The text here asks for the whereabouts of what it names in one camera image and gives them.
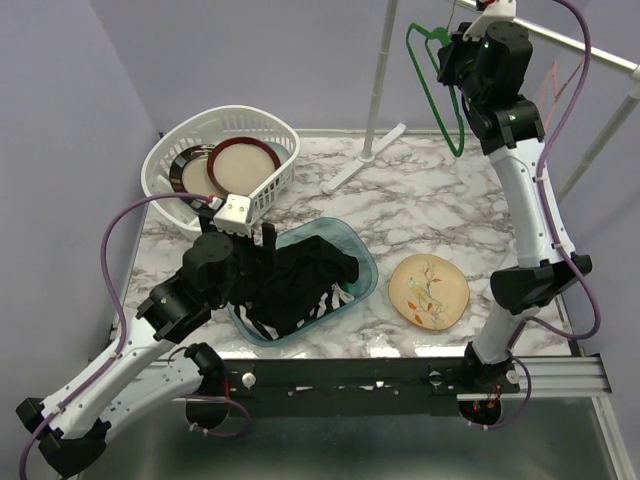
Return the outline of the black white striped tank top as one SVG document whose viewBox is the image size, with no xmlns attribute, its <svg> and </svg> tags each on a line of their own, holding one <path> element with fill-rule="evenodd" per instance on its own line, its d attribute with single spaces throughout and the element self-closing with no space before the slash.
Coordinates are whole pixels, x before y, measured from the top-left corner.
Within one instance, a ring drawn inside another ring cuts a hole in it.
<svg viewBox="0 0 640 480">
<path fill-rule="evenodd" d="M 261 340 L 268 342 L 276 341 L 301 331 L 303 328 L 311 327 L 323 317 L 336 313 L 342 307 L 354 301 L 354 296 L 343 290 L 342 286 L 335 283 L 331 289 L 323 293 L 317 304 L 308 314 L 299 319 L 292 326 L 285 326 L 281 333 L 276 327 L 268 325 L 259 320 L 252 320 L 248 316 L 248 306 L 232 306 L 230 312 L 239 320 L 240 324 L 252 334 L 257 335 Z"/>
</svg>

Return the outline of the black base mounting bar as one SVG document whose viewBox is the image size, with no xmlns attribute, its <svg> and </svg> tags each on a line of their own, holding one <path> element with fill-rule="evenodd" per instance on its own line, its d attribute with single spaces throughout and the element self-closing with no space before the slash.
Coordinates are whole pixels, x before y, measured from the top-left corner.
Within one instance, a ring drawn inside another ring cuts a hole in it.
<svg viewBox="0 0 640 480">
<path fill-rule="evenodd" d="M 228 393 L 252 418 L 428 414 L 455 416 L 466 398 L 517 393 L 512 365 L 471 367 L 461 357 L 228 360 Z"/>
</svg>

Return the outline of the beige bird pattern plate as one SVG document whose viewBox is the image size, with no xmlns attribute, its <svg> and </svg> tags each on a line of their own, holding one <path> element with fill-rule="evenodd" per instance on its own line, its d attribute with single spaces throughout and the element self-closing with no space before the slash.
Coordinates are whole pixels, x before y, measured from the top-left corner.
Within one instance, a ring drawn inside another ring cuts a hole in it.
<svg viewBox="0 0 640 480">
<path fill-rule="evenodd" d="M 431 254 L 411 255 L 394 269 L 388 286 L 392 306 L 423 329 L 450 329 L 470 300 L 464 274 L 451 262 Z"/>
</svg>

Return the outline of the pink wire hanger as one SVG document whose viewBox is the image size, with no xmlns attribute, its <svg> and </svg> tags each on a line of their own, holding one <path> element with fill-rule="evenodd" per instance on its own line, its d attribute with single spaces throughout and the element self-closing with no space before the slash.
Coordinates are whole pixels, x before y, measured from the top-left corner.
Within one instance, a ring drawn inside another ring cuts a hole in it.
<svg viewBox="0 0 640 480">
<path fill-rule="evenodd" d="M 557 61 L 554 61 L 548 69 L 536 101 L 545 129 L 549 128 L 561 97 L 572 80 L 580 73 L 581 67 L 582 63 L 579 62 L 565 79 L 559 75 Z"/>
</svg>

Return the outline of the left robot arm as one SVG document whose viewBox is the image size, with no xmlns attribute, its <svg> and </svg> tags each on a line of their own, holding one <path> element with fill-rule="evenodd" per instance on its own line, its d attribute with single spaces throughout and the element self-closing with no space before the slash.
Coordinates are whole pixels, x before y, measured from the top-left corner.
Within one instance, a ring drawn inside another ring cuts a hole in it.
<svg viewBox="0 0 640 480">
<path fill-rule="evenodd" d="M 117 431 L 152 408 L 182 396 L 226 396 L 224 363 L 206 343 L 189 346 L 156 371 L 149 367 L 273 266 L 276 238 L 270 223 L 262 225 L 261 244 L 207 228 L 184 252 L 181 268 L 125 320 L 115 341 L 55 393 L 19 404 L 28 444 L 67 479 L 92 465 Z"/>
</svg>

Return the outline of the black rimmed plate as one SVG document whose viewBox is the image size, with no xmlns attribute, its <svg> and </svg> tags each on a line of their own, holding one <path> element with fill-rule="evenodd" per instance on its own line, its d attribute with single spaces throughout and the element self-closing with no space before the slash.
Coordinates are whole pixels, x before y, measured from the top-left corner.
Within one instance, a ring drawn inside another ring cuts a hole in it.
<svg viewBox="0 0 640 480">
<path fill-rule="evenodd" d="M 210 144 L 195 145 L 174 158 L 169 169 L 169 182 L 174 192 L 223 196 L 207 173 L 207 161 L 213 148 Z"/>
</svg>

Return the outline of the metal clothes rack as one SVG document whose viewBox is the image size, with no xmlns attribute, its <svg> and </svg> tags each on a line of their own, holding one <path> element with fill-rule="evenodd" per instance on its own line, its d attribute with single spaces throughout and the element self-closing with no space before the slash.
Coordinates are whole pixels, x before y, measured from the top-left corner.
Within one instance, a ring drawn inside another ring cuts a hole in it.
<svg viewBox="0 0 640 480">
<path fill-rule="evenodd" d="M 469 10 L 475 9 L 475 3 L 471 1 L 461 1 L 459 4 Z M 374 76 L 374 87 L 371 94 L 362 151 L 359 156 L 349 163 L 339 174 L 322 184 L 321 190 L 327 195 L 334 193 L 342 185 L 353 178 L 359 171 L 369 165 L 369 163 L 371 163 L 377 156 L 381 155 L 389 146 L 397 141 L 406 131 L 406 126 L 400 123 L 381 139 L 377 140 L 375 138 L 397 6 L 398 3 L 396 1 L 390 1 L 387 3 L 382 41 L 378 54 L 376 72 Z M 576 186 L 597 156 L 620 129 L 621 125 L 639 105 L 639 66 L 629 60 L 596 47 L 588 48 L 586 41 L 579 42 L 559 32 L 520 19 L 517 16 L 515 16 L 512 22 L 528 29 L 533 35 L 550 41 L 569 51 L 580 52 L 588 50 L 591 53 L 591 60 L 593 62 L 598 62 L 624 72 L 630 76 L 633 82 L 633 87 L 627 97 L 620 104 L 614 115 L 612 115 L 608 120 L 605 127 L 603 127 L 600 133 L 594 138 L 593 142 L 582 156 L 579 165 L 573 170 L 569 179 L 559 190 L 557 199 L 563 200 Z"/>
</svg>

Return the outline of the white plastic dish basket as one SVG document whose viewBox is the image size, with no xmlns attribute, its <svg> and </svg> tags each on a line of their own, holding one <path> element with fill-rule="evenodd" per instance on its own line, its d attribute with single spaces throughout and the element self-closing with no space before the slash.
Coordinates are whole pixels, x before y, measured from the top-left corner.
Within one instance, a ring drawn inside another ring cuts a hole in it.
<svg viewBox="0 0 640 480">
<path fill-rule="evenodd" d="M 299 135 L 276 116 L 244 105 L 216 107 L 156 143 L 143 163 L 141 186 L 147 196 L 231 196 L 252 226 L 293 183 L 299 152 Z"/>
</svg>

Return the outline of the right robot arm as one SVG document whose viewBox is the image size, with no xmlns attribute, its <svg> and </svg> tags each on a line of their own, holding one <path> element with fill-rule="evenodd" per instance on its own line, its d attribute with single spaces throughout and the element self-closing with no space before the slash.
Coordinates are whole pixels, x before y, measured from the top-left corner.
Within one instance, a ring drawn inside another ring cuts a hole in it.
<svg viewBox="0 0 640 480">
<path fill-rule="evenodd" d="M 460 379 L 469 390 L 492 386 L 509 368 L 522 322 L 592 270 L 568 235 L 540 159 L 545 131 L 537 106 L 520 88 L 533 53 L 527 29 L 491 23 L 478 36 L 463 22 L 438 52 L 438 80 L 461 93 L 463 111 L 503 188 L 517 263 L 492 273 L 493 304 L 466 349 Z"/>
</svg>

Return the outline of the red rimmed plate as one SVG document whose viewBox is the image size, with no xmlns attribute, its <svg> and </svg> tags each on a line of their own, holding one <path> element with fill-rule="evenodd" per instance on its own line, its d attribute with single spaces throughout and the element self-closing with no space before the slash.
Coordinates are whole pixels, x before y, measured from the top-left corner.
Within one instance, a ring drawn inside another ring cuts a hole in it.
<svg viewBox="0 0 640 480">
<path fill-rule="evenodd" d="M 225 194 L 248 196 L 280 166 L 279 156 L 266 142 L 253 137 L 234 137 L 213 148 L 207 173 Z"/>
</svg>

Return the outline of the clear blue plastic tray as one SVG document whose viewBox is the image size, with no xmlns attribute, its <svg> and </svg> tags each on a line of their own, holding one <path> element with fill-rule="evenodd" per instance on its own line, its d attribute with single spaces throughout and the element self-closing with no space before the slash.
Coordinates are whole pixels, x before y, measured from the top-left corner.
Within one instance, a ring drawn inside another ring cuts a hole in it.
<svg viewBox="0 0 640 480">
<path fill-rule="evenodd" d="M 350 308 L 366 299 L 375 290 L 378 282 L 378 268 L 374 258 L 372 257 L 363 241 L 356 234 L 356 232 L 348 224 L 337 218 L 317 218 L 309 223 L 283 233 L 277 238 L 276 251 L 280 248 L 300 242 L 312 236 L 322 237 L 323 239 L 337 247 L 339 250 L 341 250 L 343 253 L 351 255 L 358 260 L 359 279 L 355 283 L 348 284 L 344 287 L 346 291 L 354 296 L 354 301 L 342 307 L 336 313 L 323 317 L 321 320 L 314 323 L 311 327 L 303 328 L 299 332 L 271 342 L 261 340 L 257 335 L 252 334 L 251 332 L 246 330 L 240 324 L 239 320 L 230 312 L 232 305 L 229 305 L 228 311 L 233 322 L 235 323 L 236 327 L 238 327 L 241 334 L 251 343 L 258 346 L 269 347 L 276 346 L 286 340 L 301 336 L 314 327 L 336 316 L 345 314 Z"/>
</svg>

